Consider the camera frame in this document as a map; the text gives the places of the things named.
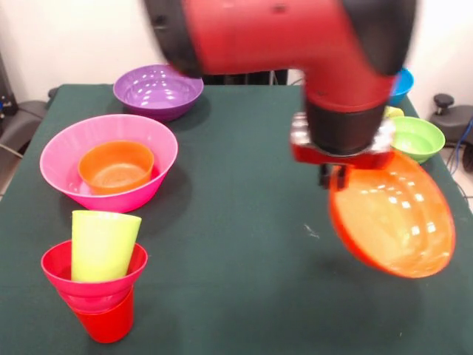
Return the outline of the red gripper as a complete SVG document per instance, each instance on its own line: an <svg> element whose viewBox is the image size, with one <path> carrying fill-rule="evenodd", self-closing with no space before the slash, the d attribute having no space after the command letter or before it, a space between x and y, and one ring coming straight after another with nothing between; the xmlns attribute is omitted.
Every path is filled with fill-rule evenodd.
<svg viewBox="0 0 473 355"><path fill-rule="evenodd" d="M319 185L329 189L333 165L340 165L335 171L336 190L341 191L347 185L348 166L357 169L382 169L392 159L391 144L395 136L395 125L389 118L384 118L378 128L372 143L363 151L348 155L329 155L312 142L309 134L307 116L296 113L290 125L290 149L296 161L321 165L319 167Z"/></svg>

